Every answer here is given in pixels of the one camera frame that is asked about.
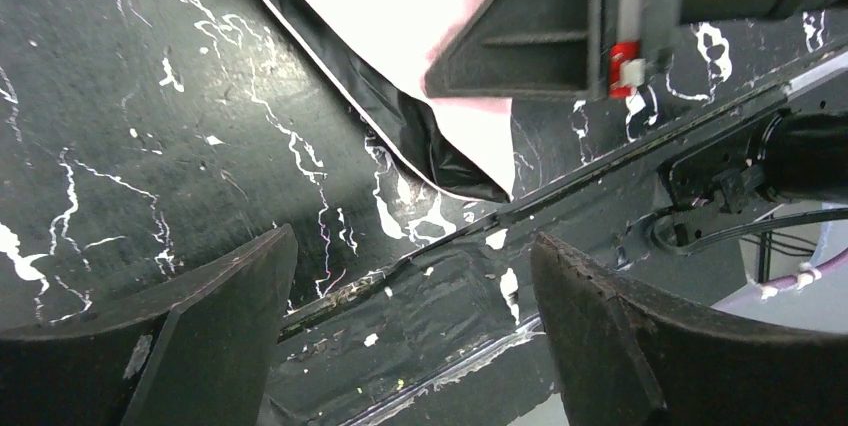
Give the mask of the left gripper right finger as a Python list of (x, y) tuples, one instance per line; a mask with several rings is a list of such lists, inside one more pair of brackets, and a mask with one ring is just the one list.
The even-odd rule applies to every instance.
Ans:
[(843, 425), (847, 339), (691, 302), (539, 235), (531, 274), (572, 425)]

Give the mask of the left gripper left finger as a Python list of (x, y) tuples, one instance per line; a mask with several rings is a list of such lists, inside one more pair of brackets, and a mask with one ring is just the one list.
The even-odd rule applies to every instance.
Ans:
[(298, 260), (282, 225), (168, 282), (1, 334), (5, 425), (253, 425)]

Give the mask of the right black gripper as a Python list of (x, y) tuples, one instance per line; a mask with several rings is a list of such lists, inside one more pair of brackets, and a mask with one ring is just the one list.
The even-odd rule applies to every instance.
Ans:
[(683, 0), (484, 0), (424, 76), (428, 96), (625, 98), (667, 71)]

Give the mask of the pink and black folding umbrella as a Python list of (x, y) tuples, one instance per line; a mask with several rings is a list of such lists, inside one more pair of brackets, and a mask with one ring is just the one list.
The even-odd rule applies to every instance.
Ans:
[(511, 200), (511, 99), (425, 90), (484, 0), (261, 1), (409, 171), (460, 199)]

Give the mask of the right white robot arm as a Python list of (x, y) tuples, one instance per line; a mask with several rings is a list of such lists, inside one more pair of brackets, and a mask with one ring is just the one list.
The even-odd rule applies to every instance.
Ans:
[(666, 71), (680, 26), (847, 0), (484, 0), (424, 77), (431, 97), (624, 98)]

